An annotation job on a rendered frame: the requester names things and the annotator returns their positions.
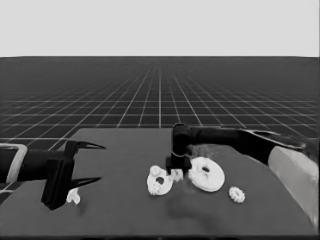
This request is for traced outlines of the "small white T-shaped piece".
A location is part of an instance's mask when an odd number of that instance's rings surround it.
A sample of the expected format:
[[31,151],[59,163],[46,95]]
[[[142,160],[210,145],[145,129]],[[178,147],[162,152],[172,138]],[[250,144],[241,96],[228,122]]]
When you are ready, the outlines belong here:
[[81,201],[80,195],[78,193],[78,189],[74,188],[68,192],[66,201],[68,203],[74,202],[75,204],[79,204]]

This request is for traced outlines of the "large thick white disc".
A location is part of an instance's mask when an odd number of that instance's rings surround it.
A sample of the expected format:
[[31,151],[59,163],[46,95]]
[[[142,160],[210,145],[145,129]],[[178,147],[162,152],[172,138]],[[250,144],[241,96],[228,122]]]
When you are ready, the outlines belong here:
[[223,169],[210,158],[196,157],[191,160],[188,176],[199,189],[207,192],[218,191],[225,182]]

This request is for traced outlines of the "round white carrier with pins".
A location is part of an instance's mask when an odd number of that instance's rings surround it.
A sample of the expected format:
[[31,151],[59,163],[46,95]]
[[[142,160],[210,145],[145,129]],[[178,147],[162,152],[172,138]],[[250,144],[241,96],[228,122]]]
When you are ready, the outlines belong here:
[[152,176],[149,170],[149,175],[147,177],[147,188],[149,185],[153,184],[158,184],[160,186],[160,192],[156,196],[161,196],[167,194],[171,190],[173,180],[164,169],[162,169],[161,174],[157,177]]

